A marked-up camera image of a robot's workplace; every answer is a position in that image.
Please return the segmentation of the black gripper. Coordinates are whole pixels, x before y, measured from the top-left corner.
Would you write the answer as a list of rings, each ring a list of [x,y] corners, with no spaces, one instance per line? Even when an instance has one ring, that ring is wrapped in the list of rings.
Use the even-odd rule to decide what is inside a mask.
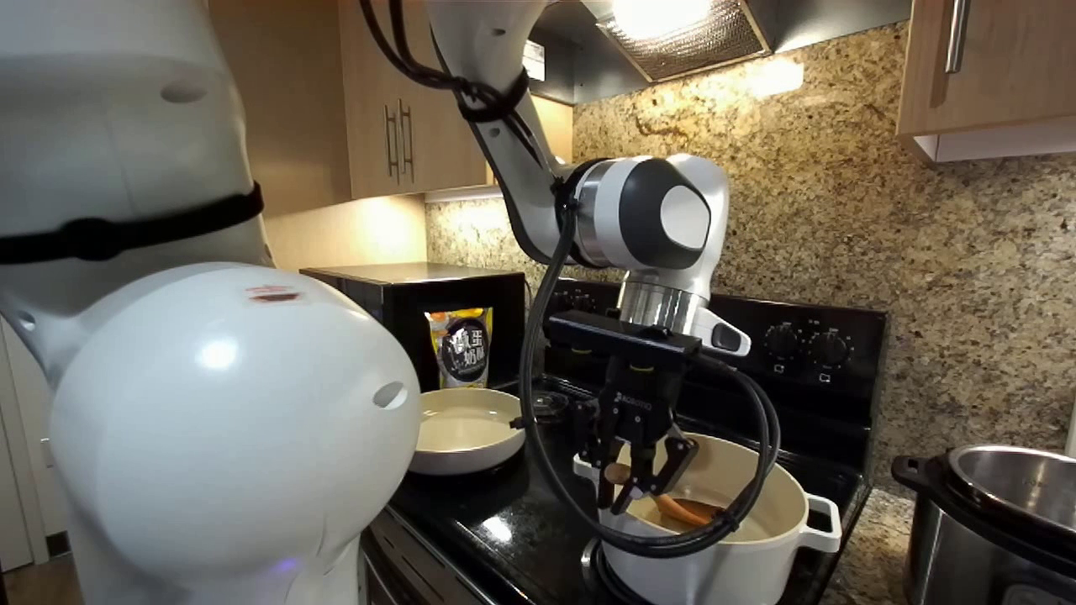
[[[686,375],[695,368],[699,344],[659,327],[634,327],[581,310],[546,321],[548,375],[599,408],[603,437],[629,437],[603,466],[599,504],[617,510],[635,473],[635,487],[665,487],[668,447],[659,442],[672,427]]]

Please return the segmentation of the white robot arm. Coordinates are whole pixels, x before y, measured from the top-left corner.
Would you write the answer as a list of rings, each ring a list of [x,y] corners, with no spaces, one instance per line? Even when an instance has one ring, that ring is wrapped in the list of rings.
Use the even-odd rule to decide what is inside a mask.
[[[537,262],[677,296],[643,348],[748,357],[705,310],[729,182],[699,154],[562,165],[525,40],[548,0],[427,0],[441,72]],[[205,0],[5,0],[5,321],[44,371],[86,605],[361,605],[361,535],[416,447],[420,381],[337,282],[278,270]]]

